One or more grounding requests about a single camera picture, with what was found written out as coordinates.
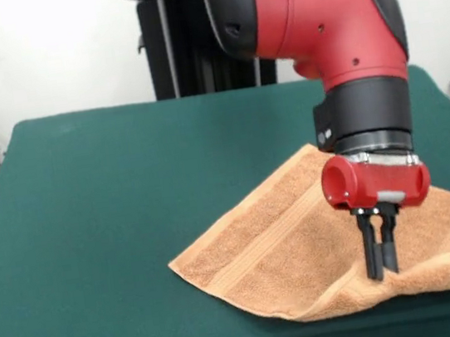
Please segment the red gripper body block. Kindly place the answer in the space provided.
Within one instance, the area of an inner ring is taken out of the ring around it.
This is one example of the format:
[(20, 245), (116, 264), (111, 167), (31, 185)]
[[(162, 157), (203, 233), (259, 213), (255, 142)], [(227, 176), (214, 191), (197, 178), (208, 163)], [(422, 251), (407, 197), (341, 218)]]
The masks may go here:
[(321, 188), (325, 199), (338, 209), (373, 208), (378, 203), (416, 207), (425, 200), (431, 175), (424, 163), (410, 164), (400, 156), (396, 164), (382, 164), (387, 157), (369, 155), (356, 162), (349, 155), (335, 155), (322, 169)]

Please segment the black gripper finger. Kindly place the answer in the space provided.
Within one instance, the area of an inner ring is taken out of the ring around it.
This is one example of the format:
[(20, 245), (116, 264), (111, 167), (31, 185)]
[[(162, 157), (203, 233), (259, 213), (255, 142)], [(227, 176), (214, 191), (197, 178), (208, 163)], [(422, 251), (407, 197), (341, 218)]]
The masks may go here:
[(394, 203), (380, 203), (374, 213), (381, 217), (380, 228), (381, 250), (384, 267), (392, 272), (399, 271), (399, 261), (395, 245), (394, 229), (396, 227), (396, 217), (399, 214), (399, 205)]
[(374, 209), (355, 208), (351, 210), (351, 214), (356, 216), (357, 227), (362, 233), (366, 275), (370, 280), (382, 280), (384, 278), (383, 256), (380, 244), (375, 238), (372, 221), (370, 221), (374, 215)]

